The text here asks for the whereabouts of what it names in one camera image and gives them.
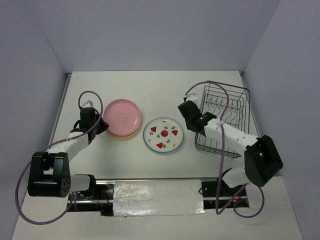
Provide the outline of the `pink plate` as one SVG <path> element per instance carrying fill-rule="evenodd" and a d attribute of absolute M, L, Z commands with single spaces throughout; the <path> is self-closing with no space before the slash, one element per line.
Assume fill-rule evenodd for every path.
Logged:
<path fill-rule="evenodd" d="M 140 127 L 142 114 L 134 102 L 128 99 L 116 99 L 105 108 L 103 120 L 108 123 L 110 132 L 125 136 Z"/>

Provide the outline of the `white strawberry plate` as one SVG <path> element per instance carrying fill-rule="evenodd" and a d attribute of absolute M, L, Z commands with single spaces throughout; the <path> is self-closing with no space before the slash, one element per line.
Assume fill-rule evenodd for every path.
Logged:
<path fill-rule="evenodd" d="M 167 154 L 182 144 L 184 132 L 176 120 L 170 117 L 158 117 L 144 127 L 142 137 L 151 151 Z"/>

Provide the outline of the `wire dish rack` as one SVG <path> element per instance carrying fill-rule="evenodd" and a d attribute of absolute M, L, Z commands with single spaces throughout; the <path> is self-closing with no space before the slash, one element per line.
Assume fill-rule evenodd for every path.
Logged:
<path fill-rule="evenodd" d="M 250 118 L 251 118 L 251 94 L 250 90 L 245 87 L 235 86 L 226 83 L 218 83 L 227 92 L 229 96 L 228 108 L 222 120 L 247 134 L 250 133 Z M 227 96 L 225 92 L 218 86 L 212 83 L 205 83 L 203 86 L 202 98 L 200 102 L 200 111 L 202 114 L 210 112 L 213 115 L 220 117 L 227 104 Z M 214 139 L 203 136 L 200 133 L 195 134 L 194 138 L 195 149 L 211 154 L 221 155 L 222 142 L 220 139 Z M 225 142 L 225 157 L 236 159 L 242 157 L 234 148 Z"/>

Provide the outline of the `yellow plate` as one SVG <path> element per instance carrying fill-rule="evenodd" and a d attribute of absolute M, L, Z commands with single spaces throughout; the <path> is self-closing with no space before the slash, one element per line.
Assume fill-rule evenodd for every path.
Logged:
<path fill-rule="evenodd" d="M 130 134 L 127 134 L 127 135 L 117 135 L 117 134 L 112 133 L 108 129 L 106 130 L 106 133 L 109 136 L 111 136 L 113 138 L 116 138 L 116 139 L 126 139 L 126 138 L 129 138 L 129 137 L 133 136 L 139 129 L 140 129 L 140 126 L 138 126 L 135 131 L 133 131 Z"/>

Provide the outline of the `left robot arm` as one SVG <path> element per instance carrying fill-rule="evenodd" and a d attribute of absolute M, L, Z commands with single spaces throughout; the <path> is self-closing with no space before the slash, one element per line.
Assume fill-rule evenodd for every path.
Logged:
<path fill-rule="evenodd" d="M 94 107 L 82 107 L 80 120 L 74 124 L 66 141 L 33 154 L 28 194 L 32 197 L 64 198 L 69 193 L 80 192 L 86 199 L 95 198 L 98 194 L 95 177 L 91 174 L 71 175 L 70 162 L 108 127 Z"/>

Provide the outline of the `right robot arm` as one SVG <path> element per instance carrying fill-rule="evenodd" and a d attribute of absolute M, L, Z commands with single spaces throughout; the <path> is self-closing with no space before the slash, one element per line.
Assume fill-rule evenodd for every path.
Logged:
<path fill-rule="evenodd" d="M 251 135 L 223 122 L 210 112 L 201 114 L 198 106 L 190 100 L 178 106 L 186 127 L 205 137 L 224 140 L 222 150 L 231 147 L 241 155 L 241 162 L 232 167 L 218 182 L 221 195 L 228 196 L 235 187 L 252 184 L 263 187 L 282 168 L 283 162 L 271 137 Z"/>

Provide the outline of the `silver taped panel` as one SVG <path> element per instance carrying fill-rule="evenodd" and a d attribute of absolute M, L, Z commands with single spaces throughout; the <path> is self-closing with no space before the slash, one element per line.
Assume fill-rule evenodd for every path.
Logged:
<path fill-rule="evenodd" d="M 113 190 L 116 217 L 203 214 L 199 179 L 117 181 Z"/>

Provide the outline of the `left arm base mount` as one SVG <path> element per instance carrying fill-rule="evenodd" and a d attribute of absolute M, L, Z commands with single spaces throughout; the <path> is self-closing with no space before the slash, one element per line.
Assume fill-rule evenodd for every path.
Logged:
<path fill-rule="evenodd" d="M 91 174 L 72 175 L 68 211 L 96 212 L 101 216 L 111 217 L 114 215 L 114 188 L 114 181 L 96 179 Z"/>

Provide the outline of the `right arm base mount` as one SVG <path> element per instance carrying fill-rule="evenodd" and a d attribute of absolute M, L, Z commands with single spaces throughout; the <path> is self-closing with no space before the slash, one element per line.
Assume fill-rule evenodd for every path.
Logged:
<path fill-rule="evenodd" d="M 201 187 L 198 193 L 203 197 L 203 208 L 205 210 L 216 208 L 216 198 L 218 190 L 218 177 L 201 178 Z M 230 188 L 223 180 L 220 186 L 218 208 L 221 209 L 232 196 L 240 190 L 242 185 Z M 247 192 L 244 188 L 239 192 L 227 208 L 248 208 L 249 202 L 247 200 Z"/>

